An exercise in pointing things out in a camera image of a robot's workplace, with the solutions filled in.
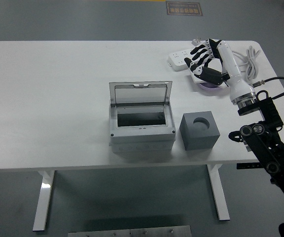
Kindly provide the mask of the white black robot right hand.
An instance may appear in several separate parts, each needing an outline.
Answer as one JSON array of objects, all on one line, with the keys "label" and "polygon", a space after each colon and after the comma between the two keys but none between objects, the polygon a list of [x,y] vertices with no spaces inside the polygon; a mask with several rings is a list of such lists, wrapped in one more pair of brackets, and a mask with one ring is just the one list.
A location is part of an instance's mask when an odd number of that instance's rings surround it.
[{"label": "white black robot right hand", "polygon": [[[213,59],[220,61],[221,72],[208,67]],[[256,102],[253,87],[243,78],[233,52],[225,41],[207,39],[199,43],[184,61],[194,77],[216,86],[226,83],[230,87],[231,102],[239,108]]]}]

